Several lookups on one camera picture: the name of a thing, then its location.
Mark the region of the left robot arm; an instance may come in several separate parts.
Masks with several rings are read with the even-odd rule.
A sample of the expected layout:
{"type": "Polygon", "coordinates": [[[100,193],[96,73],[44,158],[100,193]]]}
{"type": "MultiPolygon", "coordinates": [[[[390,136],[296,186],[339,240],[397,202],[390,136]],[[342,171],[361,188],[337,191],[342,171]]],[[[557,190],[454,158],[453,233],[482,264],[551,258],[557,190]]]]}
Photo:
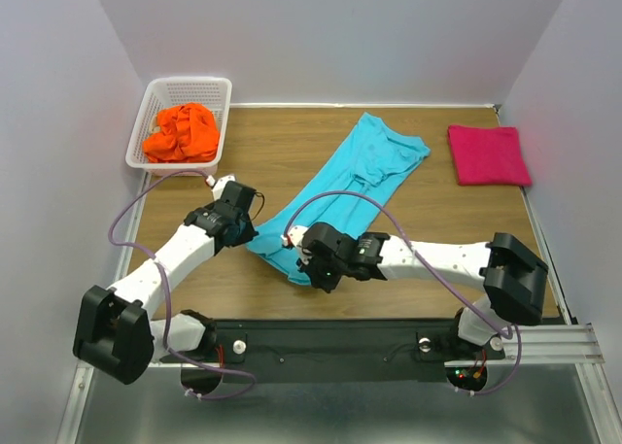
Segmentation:
{"type": "Polygon", "coordinates": [[[166,357],[201,363],[223,361],[225,347],[215,321],[186,310],[154,318],[172,307],[172,291],[197,267],[224,248],[257,236],[250,216],[258,192],[227,176],[212,186],[213,202],[187,214],[171,238],[108,288],[84,294],[73,354],[123,384],[135,382],[147,367],[166,357]]]}

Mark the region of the cyan blue t-shirt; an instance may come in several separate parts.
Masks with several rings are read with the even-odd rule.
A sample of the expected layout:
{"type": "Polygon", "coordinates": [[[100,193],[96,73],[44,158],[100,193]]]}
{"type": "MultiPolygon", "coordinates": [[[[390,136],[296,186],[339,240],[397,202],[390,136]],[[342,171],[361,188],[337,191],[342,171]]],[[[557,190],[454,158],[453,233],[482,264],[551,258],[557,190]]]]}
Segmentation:
{"type": "Polygon", "coordinates": [[[358,197],[332,195],[314,201],[299,215],[294,212],[310,198],[334,190],[353,191],[386,205],[430,153],[421,138],[399,134],[381,119],[363,114],[328,162],[293,201],[257,228],[259,235],[247,245],[247,250],[284,273],[290,282],[308,286],[309,278],[297,269],[297,253],[282,246],[281,235],[288,221],[306,227],[326,222],[357,237],[367,231],[379,210],[358,197]]]}

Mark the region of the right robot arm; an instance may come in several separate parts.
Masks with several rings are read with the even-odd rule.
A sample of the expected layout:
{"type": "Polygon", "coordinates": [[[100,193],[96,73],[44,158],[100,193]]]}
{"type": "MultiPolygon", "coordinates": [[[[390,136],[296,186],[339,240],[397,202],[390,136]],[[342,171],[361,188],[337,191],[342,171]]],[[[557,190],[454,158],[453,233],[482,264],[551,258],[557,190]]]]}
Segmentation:
{"type": "Polygon", "coordinates": [[[435,280],[460,298],[464,309],[447,333],[450,351],[468,357],[513,325],[536,326],[543,317],[547,264],[518,238],[496,233],[489,242],[440,244],[406,241],[366,232],[353,238],[325,222],[287,231],[285,244],[296,250],[299,272],[316,289],[333,291],[342,278],[435,280]],[[482,291],[471,303],[458,285],[482,291]]]}

